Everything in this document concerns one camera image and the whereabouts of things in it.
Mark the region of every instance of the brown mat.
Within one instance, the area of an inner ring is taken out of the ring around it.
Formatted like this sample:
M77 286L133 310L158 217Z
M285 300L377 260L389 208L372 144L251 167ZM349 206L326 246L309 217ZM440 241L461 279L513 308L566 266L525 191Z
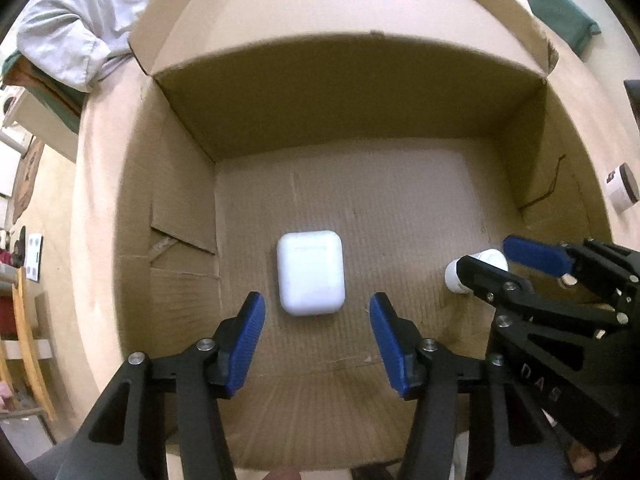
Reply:
M31 202L33 187L36 183L36 174L38 173L43 151L44 142L33 139L31 146L29 146L27 150L27 154L20 161L20 164L18 164L18 173L15 177L14 185L14 224Z

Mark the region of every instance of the white wall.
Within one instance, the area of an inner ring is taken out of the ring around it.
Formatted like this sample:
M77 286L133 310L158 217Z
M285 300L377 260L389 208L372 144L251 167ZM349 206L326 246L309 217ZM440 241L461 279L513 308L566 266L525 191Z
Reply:
M609 95L626 132L640 146L638 125L622 82L640 79L640 56L604 0L573 0L600 25L602 34L587 46L582 60Z

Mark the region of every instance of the beige floor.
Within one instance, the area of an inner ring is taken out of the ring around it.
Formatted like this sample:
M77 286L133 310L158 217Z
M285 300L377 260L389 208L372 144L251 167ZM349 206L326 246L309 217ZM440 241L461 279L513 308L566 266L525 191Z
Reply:
M33 298L31 316L42 337L50 340L54 358L43 364L43 374L59 420L51 425L57 440L71 436L98 397L98 388L84 355L71 285L69 240L71 199L76 166L45 147L33 197L15 225L27 234L41 233L40 283L28 282Z

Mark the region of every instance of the green cloth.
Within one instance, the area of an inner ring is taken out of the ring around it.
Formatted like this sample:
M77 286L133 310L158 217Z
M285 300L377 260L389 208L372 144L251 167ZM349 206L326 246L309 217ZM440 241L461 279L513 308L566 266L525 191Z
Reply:
M9 70L11 70L12 66L16 61L18 61L18 58L21 55L22 54L18 50L16 50L4 61L4 63L2 64L3 77L9 72ZM75 88L71 88L61 83L60 81L53 79L50 75L40 70L33 63L31 63L31 66L33 67L33 72L38 76L39 79L46 81L48 87L55 90L59 94L64 94L70 102L75 103L80 109L82 109L82 105L84 105L84 101L86 100L88 94L76 90ZM71 113L64 104L62 104L47 92L43 92L39 88L27 88L26 90L49 110L55 113L60 118L60 120L65 123L66 127L69 128L73 133L78 133L78 131L80 130L80 119L73 113Z
M528 0L533 13L581 56L600 27L571 0Z

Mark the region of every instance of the red container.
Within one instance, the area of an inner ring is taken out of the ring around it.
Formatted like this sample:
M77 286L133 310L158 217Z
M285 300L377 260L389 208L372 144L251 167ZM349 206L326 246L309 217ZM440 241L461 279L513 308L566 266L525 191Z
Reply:
M0 337L12 337L17 334L14 316L14 300L0 297Z

